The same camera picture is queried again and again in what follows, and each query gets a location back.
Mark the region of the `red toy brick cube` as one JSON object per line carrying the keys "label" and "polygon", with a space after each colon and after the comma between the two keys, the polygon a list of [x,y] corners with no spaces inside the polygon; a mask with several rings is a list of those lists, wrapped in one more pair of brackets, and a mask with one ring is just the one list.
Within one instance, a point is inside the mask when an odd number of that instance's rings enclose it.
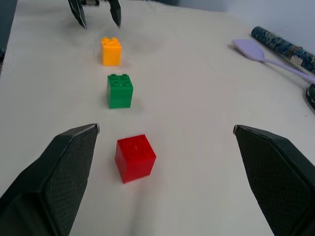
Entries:
{"label": "red toy brick cube", "polygon": [[117,140],[115,163],[123,183],[149,176],[155,160],[146,135]]}

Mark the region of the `lilac silicone spatula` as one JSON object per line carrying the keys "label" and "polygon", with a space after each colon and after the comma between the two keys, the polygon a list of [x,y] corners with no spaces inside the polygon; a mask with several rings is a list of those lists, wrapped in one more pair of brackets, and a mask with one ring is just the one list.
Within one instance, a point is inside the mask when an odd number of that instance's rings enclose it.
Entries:
{"label": "lilac silicone spatula", "polygon": [[265,57],[264,51],[261,49],[261,47],[255,43],[252,40],[249,39],[234,39],[232,40],[232,43],[236,46],[236,48],[247,58],[260,62],[260,63],[270,63],[276,66],[279,66],[289,72],[292,72],[301,78],[303,78],[305,81],[309,82],[310,84],[315,84],[315,77],[310,76],[308,74],[305,74],[303,72],[300,72],[292,67],[289,67],[281,62],[267,59]]}

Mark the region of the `dark patterned roll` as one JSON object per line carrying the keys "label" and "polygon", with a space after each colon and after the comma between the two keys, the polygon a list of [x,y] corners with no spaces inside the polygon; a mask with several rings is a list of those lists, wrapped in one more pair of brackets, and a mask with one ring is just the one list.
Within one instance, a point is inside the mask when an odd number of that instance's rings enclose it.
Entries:
{"label": "dark patterned roll", "polygon": [[268,49],[275,51],[315,75],[315,54],[309,53],[304,48],[260,26],[253,28],[251,36]]}
{"label": "dark patterned roll", "polygon": [[315,111],[315,84],[311,84],[306,89],[305,98],[310,107]]}

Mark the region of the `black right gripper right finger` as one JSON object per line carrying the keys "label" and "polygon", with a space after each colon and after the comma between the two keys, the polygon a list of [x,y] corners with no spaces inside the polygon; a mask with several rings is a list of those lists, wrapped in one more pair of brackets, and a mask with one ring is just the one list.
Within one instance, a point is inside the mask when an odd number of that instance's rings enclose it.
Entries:
{"label": "black right gripper right finger", "polygon": [[233,133],[274,236],[315,236],[315,166],[284,137],[245,125]]}

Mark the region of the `green toy brick cube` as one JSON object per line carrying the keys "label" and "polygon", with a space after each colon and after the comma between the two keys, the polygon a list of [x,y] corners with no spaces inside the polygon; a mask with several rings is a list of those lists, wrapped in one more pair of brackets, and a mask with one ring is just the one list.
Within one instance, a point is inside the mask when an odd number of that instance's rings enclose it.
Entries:
{"label": "green toy brick cube", "polygon": [[130,108],[133,85],[127,74],[107,76],[106,97],[109,109]]}

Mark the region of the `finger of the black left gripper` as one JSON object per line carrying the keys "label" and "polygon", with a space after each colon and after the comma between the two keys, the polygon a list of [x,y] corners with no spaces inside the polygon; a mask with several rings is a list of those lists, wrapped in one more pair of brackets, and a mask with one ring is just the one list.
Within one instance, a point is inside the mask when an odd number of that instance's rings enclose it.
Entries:
{"label": "finger of the black left gripper", "polygon": [[109,0],[110,12],[115,24],[121,26],[121,6],[119,0]]}
{"label": "finger of the black left gripper", "polygon": [[87,28],[85,14],[83,10],[83,5],[81,0],[68,0],[70,10],[74,15],[78,23],[83,27]]}

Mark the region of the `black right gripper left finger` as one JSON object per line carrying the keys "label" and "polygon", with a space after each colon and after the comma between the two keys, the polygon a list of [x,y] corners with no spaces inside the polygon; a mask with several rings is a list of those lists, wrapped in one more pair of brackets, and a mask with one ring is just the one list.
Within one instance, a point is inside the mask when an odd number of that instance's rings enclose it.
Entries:
{"label": "black right gripper left finger", "polygon": [[90,174],[99,125],[57,135],[0,197],[0,236],[69,236]]}

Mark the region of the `orange toy brick cube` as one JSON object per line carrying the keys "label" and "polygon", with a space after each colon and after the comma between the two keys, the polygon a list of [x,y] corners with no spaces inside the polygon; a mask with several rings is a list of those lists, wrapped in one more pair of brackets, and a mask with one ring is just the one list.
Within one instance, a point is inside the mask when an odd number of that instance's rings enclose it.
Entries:
{"label": "orange toy brick cube", "polygon": [[118,38],[104,37],[100,41],[100,58],[103,66],[119,66],[121,63],[122,46]]}

